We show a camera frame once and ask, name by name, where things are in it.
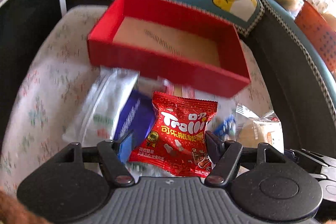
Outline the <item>white long snack packet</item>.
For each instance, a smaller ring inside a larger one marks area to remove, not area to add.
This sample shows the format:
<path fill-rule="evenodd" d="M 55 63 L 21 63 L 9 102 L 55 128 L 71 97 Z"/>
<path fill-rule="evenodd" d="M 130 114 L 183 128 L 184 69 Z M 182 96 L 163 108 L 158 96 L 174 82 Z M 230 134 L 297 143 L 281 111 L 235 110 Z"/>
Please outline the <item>white long snack packet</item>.
<path fill-rule="evenodd" d="M 139 73 L 123 68 L 100 68 L 87 97 L 63 134 L 67 143 L 91 147 L 113 139 L 120 113 L 133 90 Z"/>

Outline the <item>red Trolli candy bag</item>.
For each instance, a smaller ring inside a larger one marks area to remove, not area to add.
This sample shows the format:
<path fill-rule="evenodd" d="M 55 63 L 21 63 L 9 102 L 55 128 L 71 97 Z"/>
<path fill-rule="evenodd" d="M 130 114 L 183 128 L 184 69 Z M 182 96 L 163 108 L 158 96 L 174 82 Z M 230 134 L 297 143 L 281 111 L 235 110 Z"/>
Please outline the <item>red Trolli candy bag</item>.
<path fill-rule="evenodd" d="M 217 113 L 215 101 L 154 92 L 156 120 L 128 162 L 157 166 L 173 176 L 205 178 L 213 170 L 205 131 Z"/>

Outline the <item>round bun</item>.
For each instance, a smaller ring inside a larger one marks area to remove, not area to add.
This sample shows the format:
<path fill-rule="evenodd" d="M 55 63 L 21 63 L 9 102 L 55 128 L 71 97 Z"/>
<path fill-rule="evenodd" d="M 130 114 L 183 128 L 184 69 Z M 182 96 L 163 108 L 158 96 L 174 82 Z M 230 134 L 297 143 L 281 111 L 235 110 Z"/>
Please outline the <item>round bun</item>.
<path fill-rule="evenodd" d="M 236 106 L 236 141 L 244 147 L 257 148 L 268 143 L 284 153 L 284 137 L 281 121 L 273 110 L 259 117 L 242 104 Z"/>

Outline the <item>pink pastry packet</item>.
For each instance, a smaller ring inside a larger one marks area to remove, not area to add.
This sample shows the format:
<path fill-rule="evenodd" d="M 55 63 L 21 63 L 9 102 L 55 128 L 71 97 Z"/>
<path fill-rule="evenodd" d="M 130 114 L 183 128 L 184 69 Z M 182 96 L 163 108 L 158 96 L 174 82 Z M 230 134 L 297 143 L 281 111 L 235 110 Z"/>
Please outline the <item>pink pastry packet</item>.
<path fill-rule="evenodd" d="M 162 77 L 158 77 L 158 80 L 163 84 L 164 92 L 167 94 L 183 98 L 195 98 L 195 90 L 190 86 L 173 84 Z"/>

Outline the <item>blue snack packet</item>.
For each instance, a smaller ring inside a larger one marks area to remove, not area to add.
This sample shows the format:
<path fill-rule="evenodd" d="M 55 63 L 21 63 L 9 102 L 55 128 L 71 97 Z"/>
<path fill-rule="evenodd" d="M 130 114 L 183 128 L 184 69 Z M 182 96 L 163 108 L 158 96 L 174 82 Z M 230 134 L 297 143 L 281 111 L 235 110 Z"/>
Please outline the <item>blue snack packet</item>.
<path fill-rule="evenodd" d="M 228 116 L 219 124 L 213 133 L 221 140 L 235 140 L 236 135 L 236 120 L 233 115 Z"/>

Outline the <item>red cardboard box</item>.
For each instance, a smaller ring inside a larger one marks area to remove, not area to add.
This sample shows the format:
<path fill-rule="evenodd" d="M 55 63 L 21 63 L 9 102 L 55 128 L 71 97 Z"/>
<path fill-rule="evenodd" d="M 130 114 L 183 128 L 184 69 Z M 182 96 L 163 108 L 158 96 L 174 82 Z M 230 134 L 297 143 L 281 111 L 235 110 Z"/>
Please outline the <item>red cardboard box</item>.
<path fill-rule="evenodd" d="M 236 28 L 169 0 L 115 0 L 87 38 L 92 65 L 231 98 L 250 82 Z"/>

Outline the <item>orange plastic basket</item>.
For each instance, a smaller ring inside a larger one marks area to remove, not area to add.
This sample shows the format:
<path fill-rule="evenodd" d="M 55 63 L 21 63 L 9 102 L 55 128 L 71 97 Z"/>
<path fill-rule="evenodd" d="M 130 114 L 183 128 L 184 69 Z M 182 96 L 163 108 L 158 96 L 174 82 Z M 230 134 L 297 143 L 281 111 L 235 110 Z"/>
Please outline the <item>orange plastic basket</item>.
<path fill-rule="evenodd" d="M 294 20 L 331 72 L 335 72 L 335 31 L 306 0 Z"/>

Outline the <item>floral tablecloth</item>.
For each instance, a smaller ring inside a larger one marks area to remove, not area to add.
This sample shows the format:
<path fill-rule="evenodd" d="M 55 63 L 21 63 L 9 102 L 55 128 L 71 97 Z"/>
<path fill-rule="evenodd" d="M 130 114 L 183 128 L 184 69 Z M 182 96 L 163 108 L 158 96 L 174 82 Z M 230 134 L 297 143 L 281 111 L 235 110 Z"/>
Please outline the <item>floral tablecloth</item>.
<path fill-rule="evenodd" d="M 87 35 L 105 6 L 78 6 L 56 24 L 25 75 L 1 152 L 1 189 L 20 182 L 59 152 L 62 135 L 100 74 L 90 65 Z"/>

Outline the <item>purple wafer biscuit packet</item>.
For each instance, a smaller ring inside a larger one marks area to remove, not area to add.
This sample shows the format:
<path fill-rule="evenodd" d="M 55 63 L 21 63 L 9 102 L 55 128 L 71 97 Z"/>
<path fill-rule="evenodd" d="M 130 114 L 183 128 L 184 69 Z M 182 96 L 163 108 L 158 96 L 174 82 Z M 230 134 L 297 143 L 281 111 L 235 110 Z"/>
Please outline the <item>purple wafer biscuit packet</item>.
<path fill-rule="evenodd" d="M 147 137 L 155 122 L 151 98 L 133 90 L 123 107 L 113 140 L 121 139 L 132 131 L 132 151 Z"/>

